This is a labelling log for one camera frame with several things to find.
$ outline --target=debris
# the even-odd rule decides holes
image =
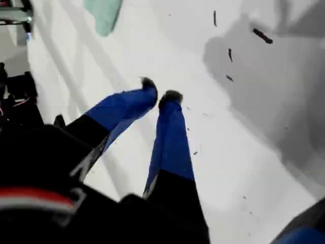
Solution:
[[[213,11],[213,23],[214,26],[217,27],[217,12]]]
[[[273,43],[273,40],[272,39],[270,39],[270,38],[268,38],[263,32],[261,32],[259,29],[256,29],[256,28],[254,28],[253,29],[253,32],[257,35],[257,36],[259,36],[259,37],[261,37],[266,43],[268,43],[268,44],[272,44]]]
[[[228,49],[228,55],[230,60],[233,62],[232,50],[230,48]]]
[[[228,80],[231,80],[232,82],[234,81],[234,80],[232,79],[232,77],[230,77],[229,75],[227,75],[226,77],[227,77]]]

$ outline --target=white stripe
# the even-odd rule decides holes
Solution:
[[[53,211],[74,212],[74,206],[32,197],[1,197],[0,211],[10,208],[42,208]]]

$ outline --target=green object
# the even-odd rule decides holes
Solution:
[[[96,32],[108,36],[114,29],[123,0],[84,0],[84,7],[96,21]]]

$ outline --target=red stripe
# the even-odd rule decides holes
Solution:
[[[71,206],[74,205],[72,200],[61,194],[37,188],[0,188],[1,197],[33,197]]]

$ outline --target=dirt speck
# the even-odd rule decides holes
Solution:
[[[234,80],[232,79],[232,77],[230,77],[229,75],[227,75],[226,78],[227,78],[228,80],[232,81],[232,82],[234,81]]]

